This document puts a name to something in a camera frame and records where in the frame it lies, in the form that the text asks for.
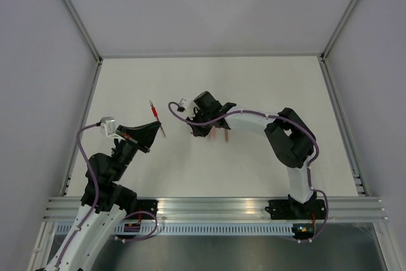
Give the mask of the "translucent orange highlighter marker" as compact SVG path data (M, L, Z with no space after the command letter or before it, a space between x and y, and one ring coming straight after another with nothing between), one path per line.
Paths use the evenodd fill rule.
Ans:
M210 133L209 133L210 141L215 141L216 135L217 135L217 128L212 128Z

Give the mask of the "wooden orange highlighter pencil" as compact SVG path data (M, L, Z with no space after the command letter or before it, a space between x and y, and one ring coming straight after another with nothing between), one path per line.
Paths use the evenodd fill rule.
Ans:
M224 134L225 134L225 142L229 142L229 134L228 134L228 129L224 129Z

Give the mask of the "red gel pen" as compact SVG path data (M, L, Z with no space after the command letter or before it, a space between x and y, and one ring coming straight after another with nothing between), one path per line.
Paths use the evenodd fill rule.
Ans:
M155 108L155 105L153 104L153 102L151 100L149 100L149 104L150 104L151 111L152 111L153 116L155 117L156 121L161 123L161 121L159 119L158 112L157 112L157 110ZM163 125L160 126L160 130L161 130L163 138L167 138L166 133L165 133L164 128L163 128Z

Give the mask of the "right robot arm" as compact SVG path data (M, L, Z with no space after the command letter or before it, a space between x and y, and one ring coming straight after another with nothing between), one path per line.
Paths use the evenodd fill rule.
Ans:
M194 100L182 99L177 111L186 115L193 136L206 137L213 128L243 130L266 137L276 158L287 168L289 211L295 218L310 215L317 194L311 186L310 164L318 156L314 134L297 113L284 108L274 114L221 104L210 92Z

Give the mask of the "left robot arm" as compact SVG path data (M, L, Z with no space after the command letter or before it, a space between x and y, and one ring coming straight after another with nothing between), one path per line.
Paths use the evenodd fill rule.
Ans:
M121 221L145 215L158 222L156 212L143 209L137 193L118 182L137 152L150 152L160 127L159 121L127 127L116 125L113 117L103 117L77 132L76 142L86 162L88 182L74 222L45 270L91 270L102 247ZM106 137L113 139L111 154L86 155L81 135L91 128L100 128Z

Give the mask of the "aluminium mounting rail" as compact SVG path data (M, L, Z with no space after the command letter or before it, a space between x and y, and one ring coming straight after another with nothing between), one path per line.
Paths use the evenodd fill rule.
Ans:
M381 223L388 216L378 197L329 197L301 218L281 197L141 197L136 211L161 223Z

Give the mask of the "left aluminium frame post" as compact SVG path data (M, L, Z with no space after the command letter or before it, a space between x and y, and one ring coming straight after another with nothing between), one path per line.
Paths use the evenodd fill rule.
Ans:
M67 11L69 17L73 21L81 39L83 40L85 46L91 53L92 57L95 59L96 63L99 64L102 62L102 56L100 55L97 47L95 46L91 36L89 35L88 30L86 29L85 24L83 23L81 17L79 16L72 0L60 0Z

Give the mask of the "aluminium frame post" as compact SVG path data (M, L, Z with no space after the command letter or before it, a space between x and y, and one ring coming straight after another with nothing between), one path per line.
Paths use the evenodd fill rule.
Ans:
M357 4L359 3L360 0L350 0L349 3L347 4L343 14L341 15L338 24L336 25L332 35L330 36L329 40L327 41L327 44L325 45L325 48L323 52L320 54L320 59L321 61L325 61L329 54L331 53L336 41L339 39L342 31L344 30L346 24L348 23L353 11L357 7Z
M96 63L99 64L102 62L102 56L100 55L97 47L95 46L91 36L89 35L88 30L86 29L85 24L83 23L81 17L79 16L72 0L60 0L67 11L69 17L73 21L81 39L83 40L85 46L91 53L92 57L95 59Z

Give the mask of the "right aluminium frame post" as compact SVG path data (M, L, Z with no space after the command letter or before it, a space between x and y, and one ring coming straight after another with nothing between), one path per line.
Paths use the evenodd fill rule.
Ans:
M341 15L338 24L336 25L332 35L330 36L329 40L327 41L327 44L325 45L325 48L323 52L320 54L320 59L321 61L325 61L329 54L331 53L336 41L339 39L342 31L344 30L346 24L348 23L353 11L357 7L357 4L359 3L360 0L350 0L349 3L347 4L343 14Z

